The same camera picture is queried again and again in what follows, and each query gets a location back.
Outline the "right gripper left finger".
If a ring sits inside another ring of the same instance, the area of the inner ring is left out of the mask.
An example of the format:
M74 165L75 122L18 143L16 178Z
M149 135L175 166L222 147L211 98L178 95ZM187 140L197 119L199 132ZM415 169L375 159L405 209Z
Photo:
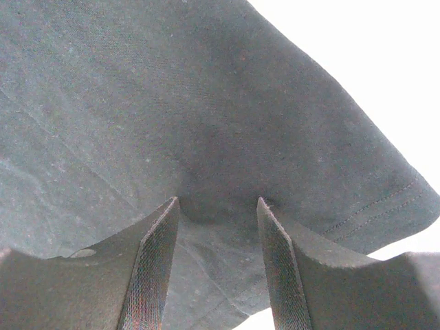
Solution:
M66 258L1 248L1 328L160 329L179 219L173 197Z

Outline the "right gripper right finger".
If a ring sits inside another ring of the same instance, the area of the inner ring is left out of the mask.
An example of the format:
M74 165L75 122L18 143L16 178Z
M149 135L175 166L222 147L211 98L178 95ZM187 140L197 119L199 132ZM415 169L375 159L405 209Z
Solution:
M264 199L258 231L277 329L438 329L439 254L378 261L308 228L281 225Z

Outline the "black t shirt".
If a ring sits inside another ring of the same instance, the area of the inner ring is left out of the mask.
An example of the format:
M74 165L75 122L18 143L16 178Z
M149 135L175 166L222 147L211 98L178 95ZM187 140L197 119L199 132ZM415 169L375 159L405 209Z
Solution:
M439 195L247 1L2 1L1 244L70 255L179 198L165 329L269 298L256 205L369 254Z

